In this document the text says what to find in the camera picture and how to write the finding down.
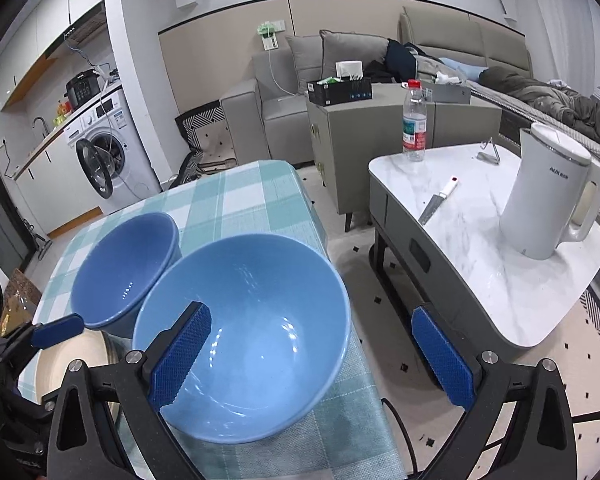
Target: power outlet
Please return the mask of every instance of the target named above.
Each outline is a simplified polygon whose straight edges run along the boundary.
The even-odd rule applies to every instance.
[[[262,37],[262,44],[264,45],[264,50],[274,50],[278,48],[278,40],[276,38],[276,34],[273,33],[270,37],[265,38]]]
[[[276,22],[271,22],[271,25],[273,25],[273,30],[275,32],[284,32],[286,30],[285,20],[277,20]]]

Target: screw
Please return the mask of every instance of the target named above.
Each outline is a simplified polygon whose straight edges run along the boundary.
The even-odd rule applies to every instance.
[[[142,359],[142,352],[139,350],[132,350],[125,357],[125,361],[130,365],[137,363],[140,359]]]
[[[542,368],[547,372],[553,372],[555,370],[555,363],[551,359],[542,359]]]
[[[77,372],[80,368],[82,368],[82,361],[80,359],[74,359],[69,363],[70,372]]]
[[[491,350],[485,350],[484,352],[482,352],[482,360],[485,363],[494,365],[498,362],[498,354],[496,354],[496,352],[492,352]]]

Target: electric kettle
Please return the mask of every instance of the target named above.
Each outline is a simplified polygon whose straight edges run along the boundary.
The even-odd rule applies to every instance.
[[[600,162],[579,142],[544,124],[520,129],[522,161],[500,217],[500,230],[518,252],[549,258],[562,242],[581,242],[600,211]],[[587,183],[595,192],[582,224],[571,221]]]

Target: blue bowl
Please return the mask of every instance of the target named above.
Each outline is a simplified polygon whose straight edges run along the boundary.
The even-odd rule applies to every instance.
[[[211,310],[211,334],[160,410],[190,436],[241,444],[273,435],[305,416],[340,370],[349,297],[331,263],[297,240],[245,234],[185,256],[146,297],[133,348],[146,349],[194,300]]]
[[[131,338],[142,300],[182,257],[178,227],[165,213],[138,215],[91,250],[71,290],[72,309],[92,330]]]

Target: wall switch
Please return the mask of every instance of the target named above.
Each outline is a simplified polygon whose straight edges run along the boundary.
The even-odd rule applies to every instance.
[[[276,22],[271,22],[273,25],[273,30],[275,32],[284,32],[285,29],[285,20],[277,20]]]

